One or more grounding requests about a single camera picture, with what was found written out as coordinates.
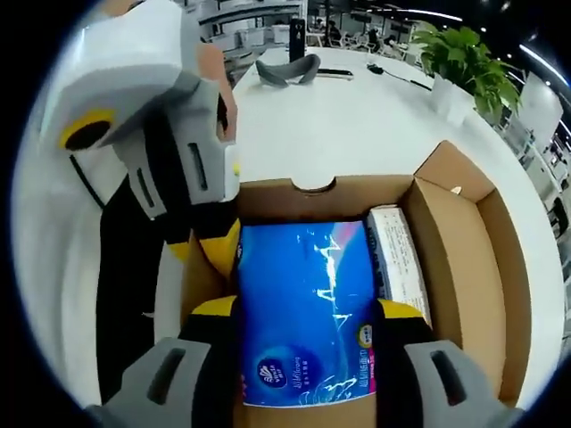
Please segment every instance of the plastic wrapping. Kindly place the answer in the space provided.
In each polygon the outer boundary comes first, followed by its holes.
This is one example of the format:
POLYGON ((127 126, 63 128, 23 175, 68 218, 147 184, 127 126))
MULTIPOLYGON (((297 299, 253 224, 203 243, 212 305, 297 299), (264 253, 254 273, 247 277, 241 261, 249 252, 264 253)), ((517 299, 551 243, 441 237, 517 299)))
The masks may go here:
POLYGON ((402 210, 377 207, 365 222, 379 297, 418 309, 431 325, 422 269, 402 210))
POLYGON ((245 226, 238 278, 244 404, 319 406, 376 391, 361 222, 245 226))

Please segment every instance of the ceiling light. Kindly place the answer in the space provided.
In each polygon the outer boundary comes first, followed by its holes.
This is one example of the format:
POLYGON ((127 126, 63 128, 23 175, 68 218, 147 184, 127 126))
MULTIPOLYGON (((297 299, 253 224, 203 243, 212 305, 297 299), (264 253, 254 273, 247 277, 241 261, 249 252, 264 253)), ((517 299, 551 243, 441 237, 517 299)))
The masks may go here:
POLYGON ((446 15, 444 13, 438 13, 438 12, 420 11, 419 9, 401 9, 398 12, 409 12, 409 13, 420 13, 422 15, 433 15, 433 16, 439 16, 441 18, 446 18, 448 20, 462 22, 462 19, 459 18, 458 16, 446 15))
POLYGON ((524 82, 521 78, 519 78, 518 76, 516 76, 514 73, 512 73, 511 71, 508 71, 508 74, 509 74, 512 78, 514 78, 515 80, 517 80, 519 83, 521 83, 522 85, 525 85, 525 82, 524 82))
POLYGON ((563 129, 565 129, 567 131, 567 133, 571 136, 571 130, 569 130, 569 128, 567 127, 567 125, 563 122, 563 120, 560 120, 559 123, 561 124, 561 126, 563 127, 563 129))
POLYGON ((534 58, 536 61, 538 61, 543 67, 545 67, 547 70, 551 71, 553 74, 555 74, 555 76, 557 76, 559 78, 559 80, 561 80, 563 83, 565 83, 565 86, 569 86, 569 84, 567 83, 567 81, 565 80, 565 78, 561 75, 561 73, 559 73, 557 70, 555 70, 555 68, 549 64, 547 61, 545 61, 541 56, 539 56, 537 53, 535 53, 534 51, 532 51, 529 47, 524 46, 524 45, 520 45, 519 48, 524 51, 526 54, 528 54, 529 56, 531 56, 532 58, 534 58))

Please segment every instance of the office desk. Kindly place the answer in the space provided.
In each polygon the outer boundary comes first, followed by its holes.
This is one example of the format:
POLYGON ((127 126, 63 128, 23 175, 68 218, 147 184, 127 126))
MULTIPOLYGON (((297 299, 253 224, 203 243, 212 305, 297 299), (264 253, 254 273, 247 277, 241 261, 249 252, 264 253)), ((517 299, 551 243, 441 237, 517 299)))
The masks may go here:
MULTIPOLYGON (((312 189, 334 176, 412 174, 440 141, 455 143, 501 192, 524 253, 532 347, 518 405, 529 407, 559 360, 564 320, 557 246, 529 177, 476 112, 461 128, 452 128, 430 109, 427 90, 366 70, 368 55, 327 48, 308 48, 308 53, 319 55, 321 67, 350 70, 355 79, 316 78, 308 86, 276 89, 262 86, 250 68, 234 90, 242 181, 290 177, 312 189)), ((285 63, 287 52, 268 50, 261 60, 285 63)), ((377 64, 402 78, 433 84, 405 62, 377 57, 377 64)))

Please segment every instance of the potted plant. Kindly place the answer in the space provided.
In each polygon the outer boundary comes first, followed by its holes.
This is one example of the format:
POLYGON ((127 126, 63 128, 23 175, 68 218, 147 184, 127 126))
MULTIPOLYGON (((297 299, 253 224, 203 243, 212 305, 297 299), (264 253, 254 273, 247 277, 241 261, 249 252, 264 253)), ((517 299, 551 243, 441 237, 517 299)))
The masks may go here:
POLYGON ((490 58, 490 50, 468 27, 439 31, 425 23, 411 43, 424 45, 420 60, 434 76, 432 103, 439 114, 460 125, 476 105, 480 114, 498 121, 505 100, 517 112, 519 93, 506 77, 506 62, 490 58))

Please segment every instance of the cardboard box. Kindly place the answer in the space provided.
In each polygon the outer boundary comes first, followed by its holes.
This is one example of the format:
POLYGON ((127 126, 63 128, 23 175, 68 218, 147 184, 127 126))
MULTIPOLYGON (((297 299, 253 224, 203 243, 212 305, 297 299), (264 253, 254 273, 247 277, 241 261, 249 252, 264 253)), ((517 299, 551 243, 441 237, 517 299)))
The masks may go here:
POLYGON ((365 225, 380 297, 418 309, 432 325, 417 251, 402 210, 391 206, 374 208, 365 225))
MULTIPOLYGON (((509 212, 490 180, 453 144, 442 142, 414 176, 337 177, 302 190, 288 179, 244 183, 245 224, 363 219, 397 204, 410 226, 425 278, 434 332, 459 345, 512 402, 529 355, 531 307, 525 262, 509 212)), ((191 237, 183 310, 229 290, 191 237)), ((376 426, 375 397, 325 407, 274 409, 236 404, 236 426, 376 426)))

